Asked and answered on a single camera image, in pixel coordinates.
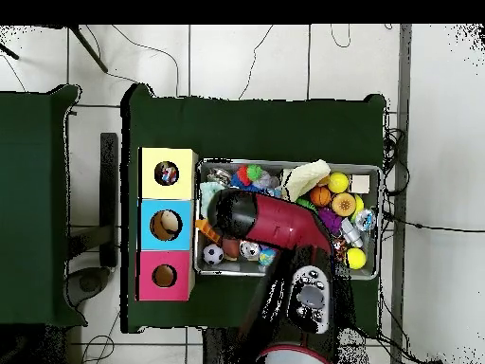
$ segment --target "dark green tablecloth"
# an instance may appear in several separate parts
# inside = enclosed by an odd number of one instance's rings
[[[0,323],[83,323],[63,297],[64,125],[79,91],[0,92]]]
[[[312,161],[382,166],[384,98],[345,100],[212,100],[155,98],[134,84],[121,103],[123,116],[123,225],[129,253],[122,289],[123,327],[238,326],[258,283],[255,278],[198,276],[188,302],[135,301],[136,151],[138,147],[191,148],[199,157]],[[127,231],[123,230],[122,242]],[[357,325],[377,330],[378,280],[353,281]]]

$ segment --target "purple toy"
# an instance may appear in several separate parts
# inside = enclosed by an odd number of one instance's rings
[[[342,226],[343,220],[341,216],[338,216],[328,208],[321,208],[318,211],[318,216],[322,220],[323,225],[325,225],[325,228],[327,228],[332,235],[338,236],[340,234],[340,227]]]

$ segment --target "green toy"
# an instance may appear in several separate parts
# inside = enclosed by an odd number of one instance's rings
[[[304,198],[298,198],[296,200],[296,203],[301,205],[302,207],[305,207],[306,209],[311,209],[314,213],[318,213],[318,209],[316,209],[316,206]]]
[[[258,165],[249,165],[247,167],[247,177],[251,181],[260,180],[262,176],[262,168]]]

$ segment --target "soccer ball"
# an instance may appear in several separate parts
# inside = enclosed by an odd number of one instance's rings
[[[204,261],[209,265],[217,265],[223,260],[224,252],[217,245],[210,245],[204,248]]]

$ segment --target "yellow ball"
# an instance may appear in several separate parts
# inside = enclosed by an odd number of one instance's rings
[[[331,192],[339,194],[340,192],[344,192],[348,186],[349,178],[343,173],[332,173],[330,175],[330,183],[327,187]]]
[[[355,212],[350,218],[350,221],[352,223],[355,222],[355,217],[357,216],[357,213],[364,209],[364,201],[362,201],[362,198],[359,197],[357,194],[354,194],[353,197],[355,198]]]
[[[347,250],[347,261],[351,269],[360,269],[366,264],[366,254],[360,248],[349,248]]]

